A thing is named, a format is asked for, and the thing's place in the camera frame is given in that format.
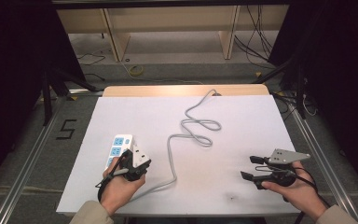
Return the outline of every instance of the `black device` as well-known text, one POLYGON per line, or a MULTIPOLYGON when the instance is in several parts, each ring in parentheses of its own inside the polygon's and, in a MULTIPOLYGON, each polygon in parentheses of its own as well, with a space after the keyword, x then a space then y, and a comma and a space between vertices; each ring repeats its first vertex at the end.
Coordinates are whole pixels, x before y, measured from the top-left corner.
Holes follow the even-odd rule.
POLYGON ((98 201, 101 201, 103 191, 106 188, 107 184, 118 175, 123 175, 129 181, 135 181, 141 178, 142 175, 147 173, 147 168, 152 162, 145 154, 140 155, 140 150, 136 149, 133 153, 127 149, 123 154, 118 158, 118 161, 113 168, 113 170, 105 177, 97 186, 98 190, 98 201))
POLYGON ((263 181, 274 182, 281 186, 288 187, 296 181, 296 172, 291 163, 308 158, 310 158, 310 154, 275 149, 270 157, 250 157, 251 163, 266 164, 266 166, 256 166, 255 169, 257 171, 271 172, 270 175, 254 176, 241 171, 241 176, 245 180, 253 181, 258 189, 265 189, 261 185, 263 181))

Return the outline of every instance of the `gray cable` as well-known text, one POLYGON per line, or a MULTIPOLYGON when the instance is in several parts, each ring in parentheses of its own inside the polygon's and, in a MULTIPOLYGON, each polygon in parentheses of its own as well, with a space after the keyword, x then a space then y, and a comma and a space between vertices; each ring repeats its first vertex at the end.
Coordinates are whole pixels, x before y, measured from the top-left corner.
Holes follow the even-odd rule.
POLYGON ((131 202, 132 201, 135 201, 143 196, 145 196, 146 194, 156 190, 156 189, 161 189, 163 187, 166 187, 170 184, 172 184, 173 182, 175 182, 177 180, 177 175, 176 175, 176 172, 175 172, 175 168, 174 168, 174 165, 173 165, 173 158, 172 158, 172 150, 171 150, 171 139, 174 138, 174 137, 180 137, 180 138, 194 138, 196 139, 203 147, 211 147, 213 145, 213 141, 206 137, 206 136, 203 136, 203 135, 198 135, 198 134, 194 134, 193 132, 191 132, 187 127, 186 127, 186 124, 188 123, 198 123, 199 125, 201 125, 202 127, 208 129, 208 130, 211 130, 211 131, 214 131, 214 132, 217 132, 217 131, 220 131, 222 129, 222 125, 215 121, 215 120, 212 120, 212 119, 194 119, 193 117, 189 116, 188 115, 188 112, 194 108, 196 108, 197 106, 201 105, 202 102, 206 99, 206 97, 211 93, 211 92, 214 92, 214 93, 217 93, 216 90, 210 90, 208 91, 208 93, 205 94, 205 96, 196 104, 196 105, 193 105, 191 106, 189 109, 186 110, 185 112, 185 115, 188 117, 188 119, 182 119, 181 121, 181 125, 184 129, 186 129, 188 131, 188 134, 183 134, 183 133, 175 133, 175 134, 171 134, 169 137, 168 137, 168 140, 167 140, 167 149, 168 149, 168 159, 170 161, 170 166, 171 166, 171 171, 172 171, 172 176, 173 178, 171 180, 168 180, 168 181, 165 181, 163 183, 160 183, 158 185, 156 185, 155 187, 151 188, 151 189, 148 189, 147 191, 141 193, 141 194, 138 194, 136 197, 132 197, 131 199, 131 202))
POLYGON ((127 74, 130 76, 130 78, 135 79, 135 80, 142 80, 142 81, 154 81, 154 82, 165 82, 165 81, 178 81, 178 82, 183 82, 183 83, 198 83, 200 85, 204 85, 202 82, 200 81, 185 81, 185 80, 181 80, 181 79, 176 79, 176 78, 168 78, 168 79, 148 79, 148 78, 140 78, 140 77, 134 77, 131 75, 129 69, 126 67, 126 65, 120 61, 121 65, 123 65, 124 69, 126 69, 127 74))

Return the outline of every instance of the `finger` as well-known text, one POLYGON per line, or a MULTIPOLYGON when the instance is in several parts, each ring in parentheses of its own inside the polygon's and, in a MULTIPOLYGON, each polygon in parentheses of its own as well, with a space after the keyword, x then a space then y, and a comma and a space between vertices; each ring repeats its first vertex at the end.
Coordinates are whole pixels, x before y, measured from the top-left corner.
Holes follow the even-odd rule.
POLYGON ((272 182, 268 182, 268 181, 263 181, 261 183, 261 186, 263 186, 265 189, 269 189, 271 191, 274 191, 276 193, 279 193, 281 195, 284 195, 286 193, 286 188, 282 187, 276 183, 272 183, 272 182))
POLYGON ((103 171, 103 178, 105 178, 107 175, 109 175, 109 173, 113 170, 113 167, 115 167, 116 163, 118 161, 118 157, 114 157, 112 162, 110 162, 109 167, 103 171))
POLYGON ((293 168, 300 168, 300 169, 296 169, 296 174, 297 175, 303 175, 303 174, 306 174, 307 172, 305 172, 303 169, 304 169, 304 166, 301 164, 300 161, 294 161, 292 163, 292 166, 293 168))
POLYGON ((142 175, 138 180, 132 181, 134 187, 140 188, 146 182, 146 175, 142 175))

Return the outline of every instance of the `power cord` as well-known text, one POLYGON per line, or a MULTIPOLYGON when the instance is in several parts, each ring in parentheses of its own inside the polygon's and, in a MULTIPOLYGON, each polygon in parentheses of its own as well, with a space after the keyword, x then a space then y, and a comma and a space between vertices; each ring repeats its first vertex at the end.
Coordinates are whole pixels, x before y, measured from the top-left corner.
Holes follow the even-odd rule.
POLYGON ((117 175, 124 175, 125 172, 123 172, 125 169, 121 169, 116 172, 116 169, 120 165, 121 161, 124 159, 124 153, 121 154, 121 156, 118 158, 117 162, 115 163, 115 166, 113 167, 112 171, 109 172, 109 174, 100 182, 98 183, 95 188, 98 189, 98 201, 101 201, 101 198, 103 197, 103 191, 106 188, 106 186, 109 184, 109 181, 112 180, 117 175))
POLYGON ((93 65, 93 64, 98 63, 98 62, 100 62, 100 61, 102 61, 102 60, 104 60, 104 59, 106 58, 106 57, 103 56, 103 55, 95 55, 95 54, 93 54, 93 53, 86 53, 86 54, 84 54, 83 56, 78 57, 78 59, 82 59, 82 58, 86 57, 87 55, 90 55, 90 56, 93 56, 93 57, 97 57, 97 58, 101 58, 101 59, 99 59, 99 60, 97 60, 97 61, 95 61, 95 62, 93 62, 93 63, 81 63, 81 64, 83 64, 83 65, 93 65))
POLYGON ((283 111, 281 111, 281 110, 279 111, 281 114, 284 114, 284 113, 286 113, 286 112, 289 111, 289 104, 290 104, 290 102, 288 102, 288 101, 286 100, 286 98, 282 97, 280 94, 278 94, 278 93, 276 93, 276 92, 270 92, 269 94, 271 94, 272 97, 274 97, 274 99, 279 100, 279 101, 281 101, 282 103, 284 103, 284 104, 286 105, 286 108, 285 108, 283 111))
POLYGON ((198 83, 201 85, 204 85, 202 82, 200 81, 185 81, 185 80, 181 80, 181 79, 175 79, 175 78, 169 78, 169 79, 148 79, 148 78, 139 78, 139 77, 135 77, 135 76, 140 76, 143 72, 144 72, 144 68, 141 66, 141 74, 134 74, 134 69, 138 66, 133 66, 130 70, 126 67, 126 65, 120 61, 121 65, 123 65, 124 69, 126 69, 127 74, 130 76, 130 78, 135 79, 135 80, 142 80, 142 81, 152 81, 152 82, 164 82, 164 81, 179 81, 179 82, 183 82, 183 83, 198 83))
POLYGON ((85 76, 95 76, 95 77, 99 78, 99 79, 102 80, 102 81, 106 81, 106 79, 104 79, 103 77, 98 76, 98 75, 95 74, 95 73, 86 73, 86 74, 84 74, 84 75, 85 75, 85 76))
MULTIPOLYGON (((296 179, 299 179, 299 180, 303 181, 304 183, 310 185, 315 190, 315 192, 318 195, 319 199, 321 199, 322 202, 324 202, 324 204, 326 206, 330 207, 330 204, 319 194, 318 187, 316 186, 316 181, 313 178, 313 176, 310 174, 310 172, 307 171, 306 169, 300 168, 300 167, 293 167, 293 168, 295 170, 303 170, 310 176, 311 181, 309 181, 308 179, 306 179, 304 177, 301 177, 299 175, 293 174, 293 177, 295 177, 296 179)), ((303 211, 301 211, 300 214, 298 214, 298 216, 297 216, 295 224, 299 224, 304 216, 305 216, 305 213, 303 211)))
POLYGON ((185 111, 185 115, 188 117, 188 119, 182 119, 181 120, 181 125, 186 131, 188 131, 188 134, 175 133, 175 134, 171 134, 168 137, 167 149, 168 149, 168 157, 169 157, 171 171, 172 171, 172 179, 168 180, 168 181, 165 181, 163 183, 160 183, 160 184, 156 185, 155 187, 153 187, 151 189, 148 189, 147 191, 137 195, 136 197, 132 197, 131 202, 134 201, 134 200, 137 200, 137 199, 139 199, 139 198, 141 198, 143 196, 145 196, 146 194, 148 194, 148 193, 150 193, 150 192, 152 192, 152 191, 154 191, 156 189, 161 189, 163 187, 169 186, 170 184, 172 184, 173 182, 175 182, 177 180, 177 175, 176 175, 175 168, 174 168, 174 165, 173 165, 171 139, 173 139, 175 137, 179 137, 179 138, 194 138, 203 147, 211 147, 213 145, 213 141, 210 138, 208 138, 206 136, 203 136, 203 135, 195 134, 195 133, 191 132, 191 130, 189 130, 186 127, 186 124, 188 124, 188 123, 196 123, 196 124, 199 124, 202 127, 206 128, 206 129, 214 131, 214 132, 220 131, 222 129, 221 124, 219 122, 215 121, 215 120, 212 120, 212 119, 195 119, 195 118, 191 117, 190 115, 188 115, 188 112, 190 110, 196 108, 197 106, 201 105, 202 102, 205 101, 206 97, 211 92, 214 92, 214 94, 216 94, 216 95, 218 94, 218 92, 216 90, 208 91, 208 93, 205 94, 205 96, 196 105, 191 106, 189 109, 187 109, 185 111))
POLYGON ((263 47, 263 50, 264 50, 266 56, 269 57, 270 49, 269 49, 269 46, 266 44, 266 42, 268 43, 268 41, 267 41, 266 37, 264 36, 264 32, 261 31, 261 29, 262 29, 262 7, 259 5, 258 8, 257 8, 257 13, 258 13, 257 22, 255 22, 255 19, 252 16, 252 13, 251 13, 251 10, 250 10, 249 6, 246 6, 246 8, 248 9, 248 12, 249 12, 249 15, 251 17, 252 23, 253 23, 253 25, 255 27, 254 33, 257 32, 258 35, 260 36, 261 45, 263 47))
POLYGON ((286 118, 283 119, 283 122, 285 122, 285 121, 290 117, 290 115, 293 114, 293 112, 294 112, 295 110, 296 110, 296 108, 294 107, 294 108, 292 109, 292 111, 290 111, 290 113, 286 116, 286 118))
POLYGON ((240 41, 240 39, 234 35, 234 40, 235 40, 235 43, 237 44, 237 46, 245 51, 247 54, 250 54, 252 56, 255 56, 255 57, 258 57, 258 58, 261 58, 263 59, 264 61, 268 61, 269 59, 265 58, 263 55, 257 53, 257 51, 255 51, 254 49, 251 49, 249 46, 245 45, 244 43, 242 43, 242 41, 240 41))
POLYGON ((315 111, 313 113, 310 113, 309 110, 307 109, 307 106, 305 105, 305 98, 307 98, 307 94, 303 94, 303 106, 305 111, 307 111, 307 113, 311 116, 315 116, 316 113, 318 112, 318 109, 315 109, 315 111))

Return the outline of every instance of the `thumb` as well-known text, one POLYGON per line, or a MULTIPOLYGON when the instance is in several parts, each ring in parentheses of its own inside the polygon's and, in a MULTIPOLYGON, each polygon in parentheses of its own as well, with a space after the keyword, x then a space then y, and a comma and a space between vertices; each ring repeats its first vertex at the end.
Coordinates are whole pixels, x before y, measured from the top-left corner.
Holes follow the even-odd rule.
POLYGON ((281 195, 283 195, 286 192, 285 187, 282 187, 276 183, 272 183, 272 182, 268 182, 268 181, 263 181, 261 183, 261 186, 263 186, 265 189, 269 189, 269 190, 279 193, 281 195))

